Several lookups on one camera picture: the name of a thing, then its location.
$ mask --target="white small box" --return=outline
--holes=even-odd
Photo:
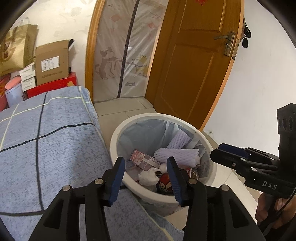
[[[31,72],[33,70],[35,70],[35,63],[31,63],[27,67],[25,67],[24,69],[20,70],[20,76],[22,76],[28,72]]]
[[[27,91],[29,89],[32,89],[36,87],[36,81],[35,81],[35,76],[31,77],[28,80],[22,81],[22,90]]]
[[[28,80],[28,79],[34,77],[34,76],[36,76],[36,72],[35,72],[35,70],[33,70],[33,71],[28,71],[28,72],[24,73],[24,74],[21,76],[21,78],[22,78],[22,81],[25,81],[25,80]]]

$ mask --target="patterned wallpaper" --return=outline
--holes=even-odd
[[[74,39],[69,63],[85,86],[85,54],[89,24],[96,0],[37,0],[14,26],[38,24],[36,46],[64,39]]]

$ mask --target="paper bag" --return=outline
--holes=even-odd
[[[10,29],[0,45],[0,76],[19,71],[33,62],[37,25]]]

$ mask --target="white tissue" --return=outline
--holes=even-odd
[[[190,141],[190,137],[182,130],[178,130],[174,138],[170,141],[167,149],[181,149]]]
[[[143,186],[153,186],[158,183],[158,177],[156,176],[155,172],[160,171],[158,168],[151,167],[148,171],[141,171],[138,174],[139,183]]]
[[[173,150],[160,148],[154,153],[153,158],[159,162],[166,163],[168,157],[173,156],[179,167],[196,167],[200,166],[198,152],[198,149]]]
[[[168,173],[168,170],[166,169],[166,163],[162,163],[160,166],[159,166],[159,169],[161,170],[161,173],[164,174],[164,173]]]

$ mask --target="white wall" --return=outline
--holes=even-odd
[[[96,0],[37,0],[19,19],[38,24],[36,46],[64,39],[74,39],[69,52],[72,71],[79,85],[85,86],[85,54],[89,24]]]
[[[204,131],[218,144],[278,155],[276,110],[296,103],[296,49],[276,18],[245,0],[252,37],[238,49],[229,79]]]

